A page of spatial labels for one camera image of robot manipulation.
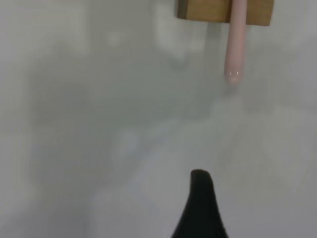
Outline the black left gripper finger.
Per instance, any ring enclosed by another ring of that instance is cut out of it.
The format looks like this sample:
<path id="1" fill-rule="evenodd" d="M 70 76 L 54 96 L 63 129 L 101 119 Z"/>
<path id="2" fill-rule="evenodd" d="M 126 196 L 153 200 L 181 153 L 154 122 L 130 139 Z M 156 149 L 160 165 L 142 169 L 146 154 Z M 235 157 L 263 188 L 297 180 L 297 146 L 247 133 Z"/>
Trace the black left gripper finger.
<path id="1" fill-rule="evenodd" d="M 187 203 L 172 237 L 228 238 L 210 174 L 192 170 L 190 179 Z"/>

